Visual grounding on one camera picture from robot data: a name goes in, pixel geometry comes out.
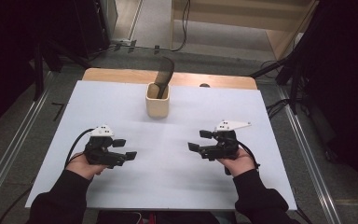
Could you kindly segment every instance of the black jacket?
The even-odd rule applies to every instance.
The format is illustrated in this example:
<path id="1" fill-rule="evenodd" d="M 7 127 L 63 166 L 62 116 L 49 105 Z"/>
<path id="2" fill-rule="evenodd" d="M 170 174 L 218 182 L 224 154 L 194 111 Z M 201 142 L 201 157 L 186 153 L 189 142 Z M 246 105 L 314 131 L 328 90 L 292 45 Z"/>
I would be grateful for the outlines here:
<path id="1" fill-rule="evenodd" d="M 34 199 L 27 224 L 82 223 L 89 184 L 82 176 L 64 170 L 50 192 Z M 235 207 L 252 223 L 298 223 L 286 215 L 288 205 L 281 194 L 264 187 L 257 170 L 234 177 L 234 184 L 239 196 Z"/>

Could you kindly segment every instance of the hand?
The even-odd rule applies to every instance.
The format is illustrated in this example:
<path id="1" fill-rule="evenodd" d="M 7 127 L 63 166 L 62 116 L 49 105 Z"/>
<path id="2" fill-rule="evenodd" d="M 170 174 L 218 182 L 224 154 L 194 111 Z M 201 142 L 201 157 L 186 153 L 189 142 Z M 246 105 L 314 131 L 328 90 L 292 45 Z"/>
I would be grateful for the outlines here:
<path id="1" fill-rule="evenodd" d="M 80 154 L 81 153 L 76 153 L 74 155 L 74 159 L 72 159 L 66 166 L 66 170 L 72 171 L 88 180 L 91 180 L 94 175 L 100 175 L 101 172 L 108 167 L 107 165 L 90 165 L 86 156 Z"/>
<path id="2" fill-rule="evenodd" d="M 242 148 L 237 150 L 237 159 L 218 159 L 218 161 L 225 165 L 234 177 L 255 168 L 252 157 Z"/>

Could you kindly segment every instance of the metal frame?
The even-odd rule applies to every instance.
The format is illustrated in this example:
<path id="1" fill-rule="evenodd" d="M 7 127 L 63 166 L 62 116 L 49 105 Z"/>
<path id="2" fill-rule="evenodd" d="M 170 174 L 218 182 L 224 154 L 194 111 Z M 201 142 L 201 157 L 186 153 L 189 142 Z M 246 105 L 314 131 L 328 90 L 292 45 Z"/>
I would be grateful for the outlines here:
<path id="1" fill-rule="evenodd" d="M 278 92 L 282 99 L 289 98 L 289 95 L 281 86 L 278 86 Z M 310 172 L 310 178 L 312 179 L 313 186 L 315 187 L 316 193 L 318 194 L 318 198 L 324 210 L 327 221 L 330 224 L 340 224 L 342 222 L 339 218 L 333 198 L 331 197 L 330 191 L 324 182 L 324 178 L 318 167 L 318 164 L 313 157 L 312 150 L 308 144 L 307 137 L 301 128 L 298 117 L 297 115 L 294 115 L 290 106 L 287 105 L 285 110 L 295 133 L 301 154 L 304 158 L 304 162 L 306 163 L 308 171 Z"/>
<path id="2" fill-rule="evenodd" d="M 20 128 L 17 130 L 16 134 L 14 135 L 13 139 L 10 142 L 4 156 L 0 160 L 0 187 L 2 186 L 7 173 L 10 170 L 11 165 L 13 164 L 14 160 L 17 157 L 17 154 L 21 150 L 21 146 L 28 135 L 28 132 L 31 130 L 34 121 L 37 115 L 40 112 L 43 104 L 46 101 L 48 96 L 50 86 L 54 82 L 57 74 L 53 72 L 48 72 L 45 78 L 45 90 L 43 91 L 42 95 L 40 96 L 39 100 L 32 103 L 27 115 L 25 116 L 24 120 L 22 121 Z"/>

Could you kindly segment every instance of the black curtain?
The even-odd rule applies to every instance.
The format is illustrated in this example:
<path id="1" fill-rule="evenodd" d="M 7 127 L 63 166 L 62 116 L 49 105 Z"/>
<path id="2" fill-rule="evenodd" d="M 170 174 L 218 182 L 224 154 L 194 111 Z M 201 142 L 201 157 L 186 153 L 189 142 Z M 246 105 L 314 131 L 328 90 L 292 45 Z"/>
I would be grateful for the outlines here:
<path id="1" fill-rule="evenodd" d="M 22 23 L 23 10 L 21 1 L 0 1 L 0 117 L 34 82 L 28 64 L 33 44 Z"/>
<path id="2" fill-rule="evenodd" d="M 291 56 L 277 82 L 307 80 L 305 92 L 336 134 L 327 146 L 358 171 L 358 1 L 321 1 Z"/>

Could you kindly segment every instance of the white table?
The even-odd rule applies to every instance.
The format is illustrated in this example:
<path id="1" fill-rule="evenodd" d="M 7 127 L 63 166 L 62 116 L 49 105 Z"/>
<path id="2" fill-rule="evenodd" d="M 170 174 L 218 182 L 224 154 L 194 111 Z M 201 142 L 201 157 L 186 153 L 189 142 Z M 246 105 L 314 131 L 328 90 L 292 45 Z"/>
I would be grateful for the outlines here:
<path id="1" fill-rule="evenodd" d="M 49 191 L 60 176 L 67 153 L 85 130 L 108 124 L 123 148 L 137 151 L 134 161 L 95 176 L 88 207 L 124 210 L 234 210 L 238 196 L 232 177 L 218 161 L 203 160 L 187 142 L 215 145 L 199 130 L 213 130 L 221 119 L 250 121 L 237 136 L 261 164 L 260 175 L 296 210 L 260 91 L 171 86 L 170 114 L 151 119 L 145 111 L 145 84 L 78 81 L 26 203 Z M 84 136 L 75 152 L 84 150 Z"/>

